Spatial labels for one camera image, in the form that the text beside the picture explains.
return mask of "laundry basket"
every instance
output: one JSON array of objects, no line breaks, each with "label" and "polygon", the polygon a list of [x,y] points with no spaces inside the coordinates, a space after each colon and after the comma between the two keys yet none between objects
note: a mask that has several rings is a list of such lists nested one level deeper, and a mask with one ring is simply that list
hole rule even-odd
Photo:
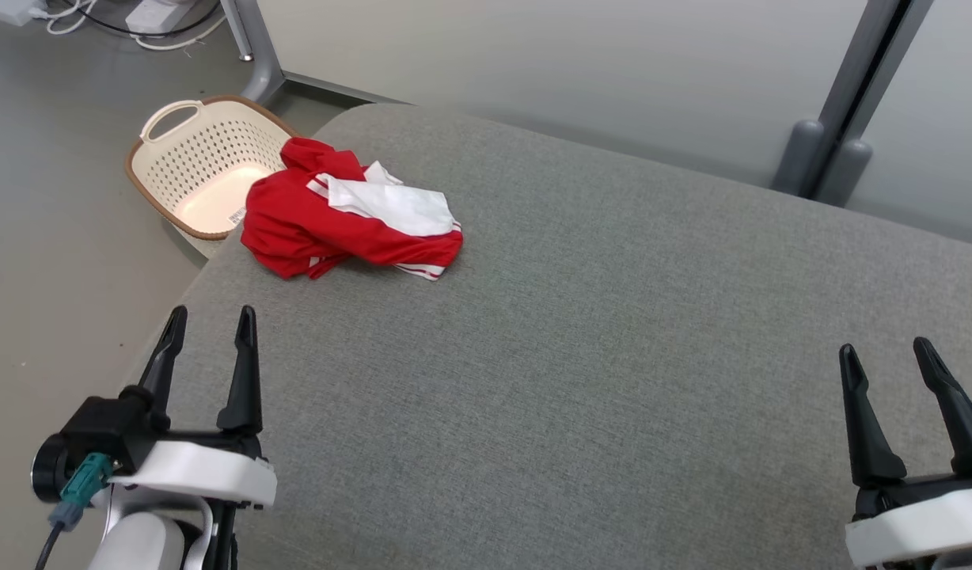
[{"label": "laundry basket", "polygon": [[[189,119],[161,134],[160,120],[182,108]],[[279,152],[293,129],[236,95],[178,101],[152,115],[127,156],[127,177],[154,209],[206,257],[243,220],[251,184],[284,169]]]}]

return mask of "gray fabric surface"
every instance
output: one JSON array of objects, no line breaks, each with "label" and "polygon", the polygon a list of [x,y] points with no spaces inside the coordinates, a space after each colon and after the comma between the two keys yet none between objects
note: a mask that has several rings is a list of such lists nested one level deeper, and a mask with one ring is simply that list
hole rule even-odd
[{"label": "gray fabric surface", "polygon": [[214,425],[259,318],[279,498],[242,567],[848,567],[845,342],[909,471],[949,470],[910,343],[972,396],[972,245],[423,108],[317,138],[445,192],[467,241],[437,283],[286,282],[232,238],[190,288],[177,425]]}]

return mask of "teal connector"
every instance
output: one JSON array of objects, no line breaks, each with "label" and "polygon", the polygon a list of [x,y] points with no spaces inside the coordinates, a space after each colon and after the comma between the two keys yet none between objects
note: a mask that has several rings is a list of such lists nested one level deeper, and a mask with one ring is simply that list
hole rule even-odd
[{"label": "teal connector", "polygon": [[84,515],[85,507],[103,487],[106,480],[113,477],[113,462],[105,454],[88,454],[85,461],[78,465],[74,475],[60,491],[60,502],[49,515],[51,526],[63,526],[70,533]]}]

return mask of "basket handle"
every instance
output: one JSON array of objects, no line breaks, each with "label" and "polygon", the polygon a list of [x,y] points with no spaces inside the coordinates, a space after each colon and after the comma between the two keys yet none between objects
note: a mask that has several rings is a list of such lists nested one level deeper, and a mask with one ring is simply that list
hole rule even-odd
[{"label": "basket handle", "polygon": [[[152,138],[149,136],[149,133],[151,133],[152,129],[159,124],[160,120],[163,120],[164,116],[167,116],[169,113],[174,112],[179,108],[196,108],[197,112],[194,112],[194,115],[189,116],[189,118],[187,118],[183,123],[179,123],[179,125],[172,127],[172,129],[160,134],[158,137]],[[202,111],[204,111],[204,104],[201,101],[171,102],[171,104],[166,105],[166,107],[160,108],[159,111],[156,111],[154,115],[150,116],[149,120],[147,120],[145,127],[142,127],[142,141],[145,141],[145,144],[157,143],[175,131],[180,130],[180,127],[184,127],[188,123],[192,122],[192,120],[197,119],[197,116],[199,116]]]}]

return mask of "white cable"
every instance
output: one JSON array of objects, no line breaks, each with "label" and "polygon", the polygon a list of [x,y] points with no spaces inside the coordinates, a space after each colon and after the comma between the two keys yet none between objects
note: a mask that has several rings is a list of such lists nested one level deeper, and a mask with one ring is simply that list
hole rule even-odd
[{"label": "white cable", "polygon": [[87,3],[83,4],[82,0],[74,0],[74,6],[67,8],[67,10],[63,12],[46,14],[46,17],[49,19],[49,22],[46,22],[46,32],[50,32],[53,36],[63,36],[65,33],[71,33],[78,29],[78,26],[85,23],[85,14],[82,14],[82,17],[78,18],[78,21],[70,25],[69,28],[53,29],[53,25],[56,23],[56,21],[59,21],[60,18],[66,18],[67,16],[74,14],[74,12],[77,12],[80,8],[85,8],[86,12],[92,10],[92,7],[96,5],[97,1],[98,0],[89,0]]},{"label": "white cable", "polygon": [[186,48],[187,46],[192,46],[193,44],[197,44],[201,40],[204,40],[205,37],[210,35],[210,33],[218,29],[218,27],[222,25],[222,22],[224,21],[226,21],[225,15],[221,16],[217,21],[215,21],[215,23],[211,25],[210,28],[205,29],[204,32],[201,32],[199,36],[192,37],[192,39],[186,40],[186,42],[180,42],[178,44],[169,44],[169,46],[153,46],[153,44],[146,44],[145,40],[142,40],[141,37],[139,36],[131,35],[131,38],[134,39],[134,41],[138,43],[139,46],[145,48],[146,50],[152,50],[152,51],[180,50],[180,48]]}]

